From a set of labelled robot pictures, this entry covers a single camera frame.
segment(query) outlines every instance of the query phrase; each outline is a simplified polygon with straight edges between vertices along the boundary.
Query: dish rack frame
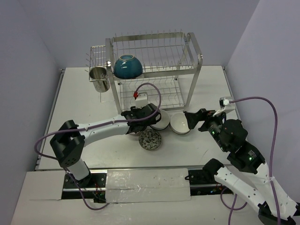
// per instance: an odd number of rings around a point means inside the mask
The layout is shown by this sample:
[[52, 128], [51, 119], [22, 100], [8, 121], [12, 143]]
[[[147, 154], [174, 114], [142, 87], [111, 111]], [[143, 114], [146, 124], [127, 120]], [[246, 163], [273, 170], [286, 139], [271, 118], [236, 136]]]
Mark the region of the dish rack frame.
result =
[[[113, 74], [116, 60], [123, 54], [138, 58], [143, 73], [136, 79], [119, 79]], [[198, 76], [202, 67], [203, 55], [194, 33], [162, 32], [133, 34], [106, 38], [105, 45], [90, 48], [89, 71], [97, 66], [106, 67], [107, 78], [120, 114], [134, 105], [133, 93], [145, 82], [153, 83], [162, 94], [161, 108], [164, 110], [183, 110], [189, 106]], [[194, 74], [185, 101], [179, 75]], [[150, 102], [158, 105], [158, 94], [152, 86], [143, 86], [139, 92], [146, 92]]]

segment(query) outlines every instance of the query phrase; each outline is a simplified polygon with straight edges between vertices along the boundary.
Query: metal cup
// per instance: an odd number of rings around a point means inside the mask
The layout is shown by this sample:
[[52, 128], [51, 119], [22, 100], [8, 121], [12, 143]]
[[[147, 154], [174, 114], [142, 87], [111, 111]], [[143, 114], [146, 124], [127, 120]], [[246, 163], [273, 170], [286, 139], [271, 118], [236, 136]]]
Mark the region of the metal cup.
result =
[[104, 67], [94, 67], [89, 73], [90, 82], [93, 82], [96, 91], [106, 92], [110, 88], [110, 84], [107, 78], [106, 69]]

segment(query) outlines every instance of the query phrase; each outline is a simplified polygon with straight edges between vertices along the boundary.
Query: wall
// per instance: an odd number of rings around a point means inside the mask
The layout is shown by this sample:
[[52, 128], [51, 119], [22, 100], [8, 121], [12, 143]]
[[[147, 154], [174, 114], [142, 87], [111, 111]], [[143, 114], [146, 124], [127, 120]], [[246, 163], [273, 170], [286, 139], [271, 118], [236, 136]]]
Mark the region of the wall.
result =
[[194, 32], [204, 65], [227, 65], [259, 0], [19, 0], [60, 67], [127, 32]]
[[[300, 1], [260, 0], [228, 67], [236, 99], [266, 97], [275, 105], [279, 122], [274, 175], [286, 192], [300, 202]], [[260, 100], [238, 103], [249, 141], [269, 162], [274, 114]]]
[[0, 5], [0, 224], [10, 224], [35, 140], [44, 131], [59, 70], [17, 0]]

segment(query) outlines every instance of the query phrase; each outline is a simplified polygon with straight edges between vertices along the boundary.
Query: teal bowl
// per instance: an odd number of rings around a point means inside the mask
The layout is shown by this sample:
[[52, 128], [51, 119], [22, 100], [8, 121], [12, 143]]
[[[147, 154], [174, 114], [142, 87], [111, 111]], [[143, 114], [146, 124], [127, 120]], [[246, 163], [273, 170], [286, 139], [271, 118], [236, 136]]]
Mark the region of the teal bowl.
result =
[[131, 54], [122, 55], [114, 64], [114, 75], [120, 79], [137, 78], [143, 73], [141, 62]]

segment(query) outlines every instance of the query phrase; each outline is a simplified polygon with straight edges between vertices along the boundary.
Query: white table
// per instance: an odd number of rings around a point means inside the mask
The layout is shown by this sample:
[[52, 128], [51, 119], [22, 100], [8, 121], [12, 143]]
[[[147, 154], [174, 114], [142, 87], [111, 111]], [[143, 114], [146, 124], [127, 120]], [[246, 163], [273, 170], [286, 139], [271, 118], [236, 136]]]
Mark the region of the white table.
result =
[[[63, 171], [28, 172], [12, 225], [226, 225], [228, 221], [229, 209], [219, 195], [192, 196], [182, 202], [110, 204], [101, 211], [91, 211], [81, 199], [60, 200], [63, 180]], [[233, 195], [224, 195], [224, 200], [232, 204]], [[236, 207], [243, 204], [238, 198]], [[246, 206], [232, 215], [231, 225], [241, 224], [262, 223]]]
[[[100, 102], [100, 93], [89, 82], [85, 69], [66, 69], [48, 132], [58, 130], [67, 120], [89, 123], [117, 115], [114, 101]], [[184, 95], [189, 90], [192, 77], [186, 75], [180, 80]], [[109, 93], [105, 96], [112, 99]], [[230, 91], [222, 67], [203, 66], [187, 111], [219, 109], [219, 98], [225, 96], [230, 96]], [[231, 112], [227, 118], [237, 119], [236, 112]], [[228, 154], [219, 149], [208, 132], [201, 133], [195, 128], [187, 135], [177, 135], [168, 127], [160, 133], [163, 141], [157, 151], [144, 150], [137, 136], [120, 135], [90, 144], [84, 148], [82, 159], [90, 168], [199, 167], [211, 158], [229, 164]], [[54, 156], [49, 140], [45, 142], [43, 153]], [[42, 157], [38, 169], [60, 169], [60, 166], [56, 161]]]

